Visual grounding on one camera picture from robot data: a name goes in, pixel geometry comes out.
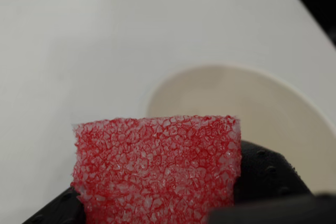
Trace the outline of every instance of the white cup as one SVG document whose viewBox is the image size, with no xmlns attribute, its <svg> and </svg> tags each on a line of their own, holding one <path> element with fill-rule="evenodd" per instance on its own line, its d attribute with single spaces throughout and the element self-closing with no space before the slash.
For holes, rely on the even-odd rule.
<svg viewBox="0 0 336 224">
<path fill-rule="evenodd" d="M 147 116 L 177 114 L 236 115 L 242 139 L 283 154 L 313 192 L 336 191 L 333 126 L 274 77 L 237 67 L 184 71 L 156 89 Z"/>
</svg>

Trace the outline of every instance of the white bowl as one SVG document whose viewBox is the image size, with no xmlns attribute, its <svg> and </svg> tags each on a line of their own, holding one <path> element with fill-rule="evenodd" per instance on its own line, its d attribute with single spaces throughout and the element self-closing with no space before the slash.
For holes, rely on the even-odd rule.
<svg viewBox="0 0 336 224">
<path fill-rule="evenodd" d="M 147 116 L 237 115 L 242 139 L 282 153 L 313 192 L 336 191 L 333 127 L 297 90 L 257 71 L 201 67 L 166 80 Z"/>
</svg>

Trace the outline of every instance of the red sponge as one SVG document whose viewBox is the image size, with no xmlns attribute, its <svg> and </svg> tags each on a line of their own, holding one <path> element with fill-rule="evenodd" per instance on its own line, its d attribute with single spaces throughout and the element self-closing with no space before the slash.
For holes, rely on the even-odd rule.
<svg viewBox="0 0 336 224">
<path fill-rule="evenodd" d="M 88 224 L 205 223 L 233 204 L 240 126 L 231 116 L 114 119 L 76 125 L 72 185 Z"/>
</svg>

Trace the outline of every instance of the white surface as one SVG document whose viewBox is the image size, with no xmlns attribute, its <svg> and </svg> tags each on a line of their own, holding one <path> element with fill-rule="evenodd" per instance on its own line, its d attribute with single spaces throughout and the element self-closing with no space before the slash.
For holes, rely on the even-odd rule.
<svg viewBox="0 0 336 224">
<path fill-rule="evenodd" d="M 70 123 L 145 116 L 172 71 L 226 62 L 336 122 L 336 52 L 298 0 L 0 0 L 0 222 L 69 185 Z"/>
</svg>

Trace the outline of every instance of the red foam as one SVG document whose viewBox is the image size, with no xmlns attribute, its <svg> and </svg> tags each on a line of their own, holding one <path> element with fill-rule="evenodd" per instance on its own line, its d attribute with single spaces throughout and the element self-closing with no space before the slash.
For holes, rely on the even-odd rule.
<svg viewBox="0 0 336 224">
<path fill-rule="evenodd" d="M 72 185 L 87 224 L 205 223 L 233 204 L 239 120 L 231 116 L 114 119 L 79 124 Z"/>
</svg>

